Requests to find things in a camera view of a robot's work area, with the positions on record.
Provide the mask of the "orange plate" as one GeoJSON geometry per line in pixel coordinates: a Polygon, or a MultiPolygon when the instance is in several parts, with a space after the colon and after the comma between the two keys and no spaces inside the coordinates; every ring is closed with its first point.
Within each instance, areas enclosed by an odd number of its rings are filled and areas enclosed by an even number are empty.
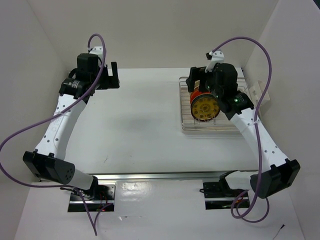
{"type": "Polygon", "coordinates": [[[201,92],[199,90],[195,90],[193,92],[189,93],[189,102],[192,104],[192,102],[195,99],[198,99],[199,97],[212,97],[213,95],[210,92],[201,92]]]}

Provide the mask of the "yellow patterned plate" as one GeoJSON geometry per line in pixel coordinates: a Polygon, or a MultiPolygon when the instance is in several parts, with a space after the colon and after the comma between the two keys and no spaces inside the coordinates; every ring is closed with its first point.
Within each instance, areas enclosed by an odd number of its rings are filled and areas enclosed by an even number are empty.
{"type": "Polygon", "coordinates": [[[214,97],[201,97],[191,102],[190,111],[195,120],[208,122],[219,115],[220,108],[214,97]]]}

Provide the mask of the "cream floral plate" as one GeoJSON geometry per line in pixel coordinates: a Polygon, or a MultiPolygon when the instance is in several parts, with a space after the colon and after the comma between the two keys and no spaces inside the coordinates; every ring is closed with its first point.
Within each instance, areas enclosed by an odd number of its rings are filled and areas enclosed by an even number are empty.
{"type": "Polygon", "coordinates": [[[198,91],[199,90],[199,86],[200,86],[200,81],[199,80],[195,81],[194,82],[194,90],[193,91],[194,92],[198,91]]]}

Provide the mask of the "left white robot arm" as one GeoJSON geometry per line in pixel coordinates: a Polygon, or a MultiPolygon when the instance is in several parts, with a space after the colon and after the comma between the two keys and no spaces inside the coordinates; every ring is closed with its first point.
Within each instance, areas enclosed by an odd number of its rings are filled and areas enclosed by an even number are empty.
{"type": "Polygon", "coordinates": [[[77,56],[77,67],[61,83],[55,113],[34,151],[26,151],[23,162],[38,178],[70,185],[79,189],[88,200],[95,199],[100,190],[95,176],[77,170],[65,161],[66,149],[75,124],[96,90],[118,89],[120,81],[116,62],[111,63],[112,75],[101,47],[94,47],[77,56]]]}

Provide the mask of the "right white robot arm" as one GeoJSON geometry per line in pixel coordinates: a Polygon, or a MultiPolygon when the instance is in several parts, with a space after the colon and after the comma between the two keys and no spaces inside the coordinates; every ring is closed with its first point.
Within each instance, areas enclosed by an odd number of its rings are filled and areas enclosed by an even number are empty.
{"type": "Polygon", "coordinates": [[[274,142],[256,113],[257,107],[238,89],[238,73],[229,63],[217,63],[212,71],[192,67],[186,79],[188,91],[199,90],[213,96],[227,119],[239,130],[258,160],[258,171],[231,171],[222,177],[219,192],[226,197],[236,189],[252,190],[266,199],[288,187],[301,169],[296,159],[289,159],[274,142]]]}

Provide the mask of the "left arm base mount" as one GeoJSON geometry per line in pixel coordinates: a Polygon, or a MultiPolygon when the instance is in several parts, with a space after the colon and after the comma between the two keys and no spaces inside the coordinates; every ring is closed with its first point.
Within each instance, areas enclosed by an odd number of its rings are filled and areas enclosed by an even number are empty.
{"type": "MultiPolygon", "coordinates": [[[[94,196],[85,195],[80,191],[85,200],[89,212],[95,213],[102,209],[103,212],[113,212],[115,210],[116,184],[108,182],[99,185],[94,196]]],[[[68,209],[69,213],[85,212],[85,206],[78,193],[74,190],[70,194],[68,209]]]]}

